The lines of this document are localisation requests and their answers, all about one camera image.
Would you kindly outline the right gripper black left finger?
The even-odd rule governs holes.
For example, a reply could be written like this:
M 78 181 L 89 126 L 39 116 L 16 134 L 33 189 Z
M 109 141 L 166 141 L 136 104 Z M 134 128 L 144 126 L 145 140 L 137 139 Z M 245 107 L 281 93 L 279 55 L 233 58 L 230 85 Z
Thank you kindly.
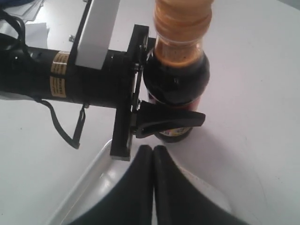
M 72 225 L 150 225 L 153 209 L 153 150 L 141 145 L 120 181 Z

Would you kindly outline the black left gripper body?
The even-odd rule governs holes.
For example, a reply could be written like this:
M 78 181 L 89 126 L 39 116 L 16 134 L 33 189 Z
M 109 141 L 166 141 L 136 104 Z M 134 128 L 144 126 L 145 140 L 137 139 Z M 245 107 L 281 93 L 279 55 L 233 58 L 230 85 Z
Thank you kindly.
M 116 110 L 110 155 L 129 161 L 133 137 L 131 127 L 135 76 L 142 69 L 147 50 L 149 27 L 134 25 L 127 51 L 108 50 L 101 69 L 75 65 L 78 53 L 71 49 L 67 77 L 75 81 L 72 95 L 79 103 Z

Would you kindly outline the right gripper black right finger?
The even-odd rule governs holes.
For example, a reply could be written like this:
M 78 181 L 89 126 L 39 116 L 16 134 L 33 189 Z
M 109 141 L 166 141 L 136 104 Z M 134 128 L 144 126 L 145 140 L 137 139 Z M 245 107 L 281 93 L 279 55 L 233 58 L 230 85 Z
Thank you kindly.
M 200 193 L 176 166 L 165 146 L 154 148 L 153 165 L 159 225 L 244 224 Z

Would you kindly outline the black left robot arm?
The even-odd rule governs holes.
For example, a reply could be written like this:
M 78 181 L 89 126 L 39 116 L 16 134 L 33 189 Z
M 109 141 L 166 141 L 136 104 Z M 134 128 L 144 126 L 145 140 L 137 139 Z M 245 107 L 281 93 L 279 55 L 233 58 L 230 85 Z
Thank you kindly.
M 75 49 L 28 47 L 23 35 L 1 34 L 1 95 L 29 98 L 48 107 L 55 129 L 75 149 L 80 146 L 85 110 L 80 111 L 74 135 L 69 136 L 50 100 L 116 109 L 110 154 L 127 161 L 133 136 L 199 127 L 205 121 L 205 115 L 191 109 L 191 103 L 208 82 L 207 57 L 184 68 L 164 66 L 150 52 L 155 40 L 148 34 L 147 26 L 135 25 L 127 51 L 109 50 L 99 70 L 77 66 Z

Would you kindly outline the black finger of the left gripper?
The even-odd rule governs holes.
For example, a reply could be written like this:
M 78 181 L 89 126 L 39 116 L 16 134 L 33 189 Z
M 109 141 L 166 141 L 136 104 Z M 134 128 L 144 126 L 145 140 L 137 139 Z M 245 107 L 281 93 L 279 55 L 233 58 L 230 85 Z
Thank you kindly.
M 135 116 L 135 136 L 145 138 L 170 129 L 200 127 L 205 119 L 206 115 L 200 112 L 142 101 Z

